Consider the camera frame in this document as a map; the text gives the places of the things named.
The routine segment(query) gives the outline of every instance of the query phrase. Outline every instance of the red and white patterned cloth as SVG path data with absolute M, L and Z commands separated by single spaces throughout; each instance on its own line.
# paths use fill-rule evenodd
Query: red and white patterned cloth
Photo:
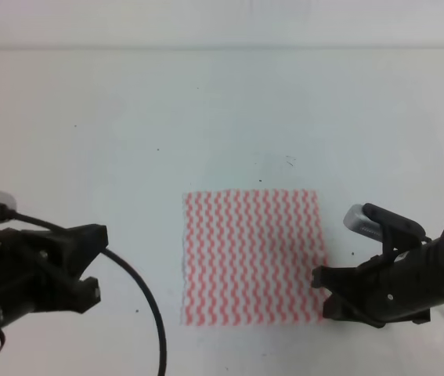
M 316 192 L 187 193 L 183 207 L 184 324 L 321 320 L 327 295 L 310 287 L 327 263 Z

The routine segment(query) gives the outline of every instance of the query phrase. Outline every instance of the white background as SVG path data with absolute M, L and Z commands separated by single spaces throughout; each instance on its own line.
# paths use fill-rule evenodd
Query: white background
M 0 47 L 444 46 L 444 0 L 0 0 Z
M 354 203 L 439 236 L 444 49 L 374 46 L 444 47 L 444 2 L 0 2 L 0 189 L 108 225 L 157 298 L 168 374 L 444 374 L 443 309 L 383 330 L 179 325 L 184 192 L 316 189 L 336 266 L 380 251 L 343 228 Z M 11 325 L 0 374 L 157 373 L 138 288 L 103 258 L 87 275 L 103 302 Z

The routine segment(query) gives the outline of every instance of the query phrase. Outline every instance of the white table surface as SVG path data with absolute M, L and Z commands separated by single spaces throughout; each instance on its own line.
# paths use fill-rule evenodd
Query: white table surface
M 336 266 L 381 250 L 343 227 L 354 203 L 439 236 L 444 50 L 0 51 L 0 189 L 27 214 L 108 226 L 157 298 L 168 374 L 444 374 L 443 309 L 382 330 L 180 326 L 182 193 L 227 188 L 318 190 Z M 8 327 L 0 374 L 157 373 L 138 288 L 104 258 L 86 275 L 102 303 Z

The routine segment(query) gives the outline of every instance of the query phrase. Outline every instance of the metal screw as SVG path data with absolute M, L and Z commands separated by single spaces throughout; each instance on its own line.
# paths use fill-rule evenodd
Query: metal screw
M 0 323 L 4 320 L 4 313 L 2 311 L 2 308 L 0 307 Z

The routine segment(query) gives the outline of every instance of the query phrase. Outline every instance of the wavy striped fabric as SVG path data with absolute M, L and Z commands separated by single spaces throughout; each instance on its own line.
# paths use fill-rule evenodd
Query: wavy striped fabric
M 182 323 L 246 325 L 321 320 L 327 263 L 317 194 L 226 190 L 183 196 Z

